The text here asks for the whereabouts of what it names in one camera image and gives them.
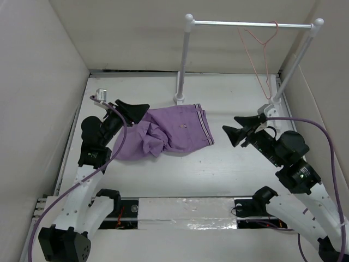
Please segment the purple trousers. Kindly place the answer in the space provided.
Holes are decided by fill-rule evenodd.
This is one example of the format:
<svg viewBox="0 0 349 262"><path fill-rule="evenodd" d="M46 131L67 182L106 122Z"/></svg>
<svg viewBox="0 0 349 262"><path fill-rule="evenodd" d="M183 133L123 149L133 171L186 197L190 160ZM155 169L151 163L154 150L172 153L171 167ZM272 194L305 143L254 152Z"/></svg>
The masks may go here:
<svg viewBox="0 0 349 262"><path fill-rule="evenodd" d="M149 109L143 119L122 129L114 145L117 160L159 157L163 152L192 153L214 145L206 112L200 104Z"/></svg>

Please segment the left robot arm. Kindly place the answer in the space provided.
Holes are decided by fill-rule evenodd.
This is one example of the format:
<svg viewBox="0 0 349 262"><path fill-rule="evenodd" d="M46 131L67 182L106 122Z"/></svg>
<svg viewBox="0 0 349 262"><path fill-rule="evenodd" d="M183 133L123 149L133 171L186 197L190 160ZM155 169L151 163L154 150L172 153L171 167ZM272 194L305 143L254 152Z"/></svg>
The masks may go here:
<svg viewBox="0 0 349 262"><path fill-rule="evenodd" d="M38 240L46 261L87 261L92 237L104 219L122 212L119 191L95 189L117 156L109 142L119 130L126 132L138 124L150 106L119 99L100 104L106 108L104 118L89 116L81 123L82 145L74 184L55 201L65 198L65 204L52 225L40 229Z"/></svg>

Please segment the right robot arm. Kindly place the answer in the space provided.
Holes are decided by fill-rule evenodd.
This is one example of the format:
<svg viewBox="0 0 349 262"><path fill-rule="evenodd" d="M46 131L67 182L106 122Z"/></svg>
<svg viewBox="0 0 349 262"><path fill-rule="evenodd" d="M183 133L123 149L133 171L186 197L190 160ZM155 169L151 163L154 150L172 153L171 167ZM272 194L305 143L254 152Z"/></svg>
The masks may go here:
<svg viewBox="0 0 349 262"><path fill-rule="evenodd" d="M223 126L233 147L253 146L275 167L279 182L305 206L298 210L275 190L264 186L248 200L236 202L232 214L239 218L272 216L287 224L288 230L305 238L318 251L322 261L348 261L348 219L344 216L335 166L331 166L335 199L327 193L320 176L304 160L309 147L295 131L279 137L266 132L270 120L264 113L249 117L234 117L240 129Z"/></svg>

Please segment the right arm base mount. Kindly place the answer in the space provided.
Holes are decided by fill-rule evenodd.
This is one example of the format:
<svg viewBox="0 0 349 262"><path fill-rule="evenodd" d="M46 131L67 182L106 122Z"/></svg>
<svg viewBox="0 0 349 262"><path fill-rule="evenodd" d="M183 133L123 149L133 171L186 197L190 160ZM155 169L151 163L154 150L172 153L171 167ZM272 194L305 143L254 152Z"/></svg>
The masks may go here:
<svg viewBox="0 0 349 262"><path fill-rule="evenodd" d="M251 198L235 199L231 214L237 219L238 229L270 228L278 231L292 231L286 223L273 217L266 210L270 199L277 195L276 191L264 186Z"/></svg>

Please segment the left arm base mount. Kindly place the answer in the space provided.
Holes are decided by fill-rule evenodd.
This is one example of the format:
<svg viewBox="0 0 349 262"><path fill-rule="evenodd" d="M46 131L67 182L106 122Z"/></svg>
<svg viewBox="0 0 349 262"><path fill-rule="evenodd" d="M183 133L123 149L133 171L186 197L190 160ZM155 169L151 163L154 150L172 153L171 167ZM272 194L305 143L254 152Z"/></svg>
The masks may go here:
<svg viewBox="0 0 349 262"><path fill-rule="evenodd" d="M138 228L138 198L122 198L120 192L101 189L97 197L109 197L113 200L113 211L104 219L99 229L133 230Z"/></svg>

